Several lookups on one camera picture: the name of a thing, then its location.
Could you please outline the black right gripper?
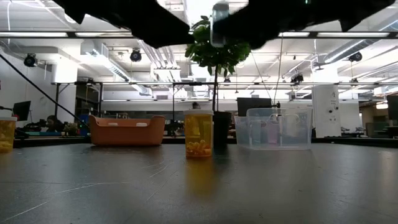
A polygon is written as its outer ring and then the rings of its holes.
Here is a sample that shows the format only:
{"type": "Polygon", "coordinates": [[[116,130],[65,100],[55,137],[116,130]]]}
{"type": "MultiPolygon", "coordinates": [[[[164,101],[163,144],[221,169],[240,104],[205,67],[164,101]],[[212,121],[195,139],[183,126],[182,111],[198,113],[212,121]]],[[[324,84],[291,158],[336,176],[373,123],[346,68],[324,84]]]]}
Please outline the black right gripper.
{"type": "Polygon", "coordinates": [[[279,32],[310,26],[311,6],[312,0],[249,0],[244,8],[216,21],[213,30],[228,40],[246,42],[250,48],[259,49],[277,38],[279,32]]]}

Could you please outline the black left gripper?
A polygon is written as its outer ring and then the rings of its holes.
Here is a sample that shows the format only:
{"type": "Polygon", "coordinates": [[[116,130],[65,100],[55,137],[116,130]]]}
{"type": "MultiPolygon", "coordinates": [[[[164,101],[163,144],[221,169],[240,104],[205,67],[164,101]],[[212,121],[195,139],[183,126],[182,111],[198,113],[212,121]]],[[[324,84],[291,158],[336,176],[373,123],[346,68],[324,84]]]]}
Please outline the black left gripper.
{"type": "Polygon", "coordinates": [[[52,0],[82,24],[86,15],[131,30],[153,48],[194,43],[190,27],[156,0],[52,0]]]}

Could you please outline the pink pill bottle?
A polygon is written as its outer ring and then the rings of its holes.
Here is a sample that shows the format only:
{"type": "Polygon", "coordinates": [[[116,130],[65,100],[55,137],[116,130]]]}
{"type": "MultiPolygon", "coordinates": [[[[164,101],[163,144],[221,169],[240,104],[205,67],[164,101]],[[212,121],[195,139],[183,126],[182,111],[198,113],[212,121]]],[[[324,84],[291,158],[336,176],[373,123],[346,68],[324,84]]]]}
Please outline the pink pill bottle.
{"type": "Polygon", "coordinates": [[[279,138],[279,124],[277,123],[268,123],[268,143],[269,144],[277,144],[279,138]]]}

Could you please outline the large amber pill bottle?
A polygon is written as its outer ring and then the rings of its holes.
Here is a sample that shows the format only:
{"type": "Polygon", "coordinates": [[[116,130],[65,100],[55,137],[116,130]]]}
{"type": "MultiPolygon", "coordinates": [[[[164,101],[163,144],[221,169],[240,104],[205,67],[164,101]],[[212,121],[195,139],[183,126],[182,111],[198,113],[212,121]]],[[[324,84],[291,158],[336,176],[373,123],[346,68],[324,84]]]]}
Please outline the large amber pill bottle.
{"type": "Polygon", "coordinates": [[[211,157],[213,153],[213,111],[184,111],[185,155],[187,158],[211,157]]]}

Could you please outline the small amber pill bottle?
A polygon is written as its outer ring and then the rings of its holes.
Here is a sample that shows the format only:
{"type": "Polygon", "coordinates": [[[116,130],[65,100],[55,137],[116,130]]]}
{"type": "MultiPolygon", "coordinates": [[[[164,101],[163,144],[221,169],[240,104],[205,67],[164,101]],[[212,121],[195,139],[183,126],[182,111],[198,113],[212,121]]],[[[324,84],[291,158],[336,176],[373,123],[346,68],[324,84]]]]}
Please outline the small amber pill bottle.
{"type": "Polygon", "coordinates": [[[0,153],[13,150],[16,117],[0,117],[0,153]]]}

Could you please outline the orange plastic bin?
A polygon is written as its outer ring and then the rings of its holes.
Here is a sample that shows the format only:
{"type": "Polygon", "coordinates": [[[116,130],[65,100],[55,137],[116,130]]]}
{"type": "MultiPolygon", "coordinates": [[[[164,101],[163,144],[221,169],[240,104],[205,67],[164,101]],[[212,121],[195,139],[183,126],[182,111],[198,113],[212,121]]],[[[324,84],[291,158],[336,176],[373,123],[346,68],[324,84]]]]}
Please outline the orange plastic bin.
{"type": "Polygon", "coordinates": [[[89,125],[95,146],[158,146],[164,136],[165,117],[113,119],[89,115],[89,125]]]}

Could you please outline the clear plastic bin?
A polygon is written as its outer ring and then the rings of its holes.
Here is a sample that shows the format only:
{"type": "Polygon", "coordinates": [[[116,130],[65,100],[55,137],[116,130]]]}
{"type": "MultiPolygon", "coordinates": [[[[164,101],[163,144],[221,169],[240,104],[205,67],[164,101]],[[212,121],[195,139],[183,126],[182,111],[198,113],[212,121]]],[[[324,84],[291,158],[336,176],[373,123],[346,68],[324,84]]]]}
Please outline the clear plastic bin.
{"type": "Polygon", "coordinates": [[[311,108],[253,108],[234,118],[236,141],[252,150],[307,150],[312,140],[311,108]],[[261,144],[251,145],[251,121],[261,121],[261,144]],[[277,144],[268,143],[268,123],[279,124],[277,144]]]}

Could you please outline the green leafy potted tree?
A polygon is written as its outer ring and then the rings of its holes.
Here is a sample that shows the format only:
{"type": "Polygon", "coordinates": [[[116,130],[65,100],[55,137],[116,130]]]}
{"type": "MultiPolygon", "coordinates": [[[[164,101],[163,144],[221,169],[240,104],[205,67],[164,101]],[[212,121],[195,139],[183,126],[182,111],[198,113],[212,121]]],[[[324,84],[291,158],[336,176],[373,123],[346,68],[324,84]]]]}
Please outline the green leafy potted tree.
{"type": "Polygon", "coordinates": [[[211,19],[201,16],[201,19],[192,25],[194,43],[188,44],[185,57],[196,62],[199,67],[205,67],[210,75],[214,75],[212,110],[217,111],[218,75],[226,77],[235,72],[235,66],[247,59],[251,53],[248,43],[237,40],[227,40],[222,47],[211,44],[211,19]]]}

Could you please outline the black monitor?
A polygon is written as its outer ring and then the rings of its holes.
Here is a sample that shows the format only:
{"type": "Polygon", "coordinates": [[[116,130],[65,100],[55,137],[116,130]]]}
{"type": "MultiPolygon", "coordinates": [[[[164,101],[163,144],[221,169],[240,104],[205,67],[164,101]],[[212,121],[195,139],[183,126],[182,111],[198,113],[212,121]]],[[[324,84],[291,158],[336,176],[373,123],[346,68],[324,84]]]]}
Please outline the black monitor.
{"type": "Polygon", "coordinates": [[[386,99],[389,119],[398,120],[398,95],[388,95],[386,99]]]}
{"type": "Polygon", "coordinates": [[[13,115],[18,121],[27,121],[30,113],[31,101],[23,101],[19,103],[14,103],[12,108],[13,115]]]}
{"type": "Polygon", "coordinates": [[[270,98],[237,98],[238,116],[246,116],[247,110],[252,108],[271,108],[270,98]]]}

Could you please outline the white pillar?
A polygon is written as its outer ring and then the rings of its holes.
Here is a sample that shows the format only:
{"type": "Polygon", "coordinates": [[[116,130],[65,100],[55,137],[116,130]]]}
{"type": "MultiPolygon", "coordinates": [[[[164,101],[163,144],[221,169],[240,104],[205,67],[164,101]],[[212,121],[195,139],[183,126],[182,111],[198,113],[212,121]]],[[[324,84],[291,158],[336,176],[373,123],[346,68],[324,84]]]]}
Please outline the white pillar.
{"type": "Polygon", "coordinates": [[[335,85],[314,86],[312,106],[317,137],[341,136],[338,87],[335,85]]]}

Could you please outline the seated person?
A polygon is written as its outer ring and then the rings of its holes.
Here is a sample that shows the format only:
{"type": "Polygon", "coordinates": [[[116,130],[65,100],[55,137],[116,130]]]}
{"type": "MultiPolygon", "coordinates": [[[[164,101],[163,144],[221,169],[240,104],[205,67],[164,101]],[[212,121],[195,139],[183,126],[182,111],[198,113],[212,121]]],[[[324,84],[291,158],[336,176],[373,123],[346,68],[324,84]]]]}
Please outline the seated person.
{"type": "Polygon", "coordinates": [[[61,133],[64,128],[64,124],[55,115],[47,117],[47,132],[61,133]]]}

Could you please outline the wooden top workbench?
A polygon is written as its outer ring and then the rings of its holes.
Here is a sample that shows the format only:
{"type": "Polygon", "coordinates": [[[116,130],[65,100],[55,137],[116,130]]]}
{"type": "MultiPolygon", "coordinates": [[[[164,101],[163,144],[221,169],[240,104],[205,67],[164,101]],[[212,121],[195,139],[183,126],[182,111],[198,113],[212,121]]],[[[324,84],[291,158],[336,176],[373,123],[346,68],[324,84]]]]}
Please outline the wooden top workbench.
{"type": "Polygon", "coordinates": [[[76,135],[71,135],[66,132],[24,132],[24,134],[28,135],[28,137],[38,137],[38,138],[87,138],[89,135],[80,135],[77,133],[76,135]]]}

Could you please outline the black table edge frame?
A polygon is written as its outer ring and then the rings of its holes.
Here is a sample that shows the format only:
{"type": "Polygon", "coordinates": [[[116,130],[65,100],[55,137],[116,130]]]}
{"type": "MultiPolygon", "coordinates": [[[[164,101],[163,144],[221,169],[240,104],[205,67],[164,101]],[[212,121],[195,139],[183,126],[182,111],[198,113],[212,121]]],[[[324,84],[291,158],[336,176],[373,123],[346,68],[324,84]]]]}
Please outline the black table edge frame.
{"type": "MultiPolygon", "coordinates": [[[[89,137],[16,139],[14,140],[13,148],[56,146],[65,144],[88,144],[90,142],[91,140],[89,137]]],[[[312,138],[312,143],[398,148],[398,139],[383,138],[312,138]]]]}

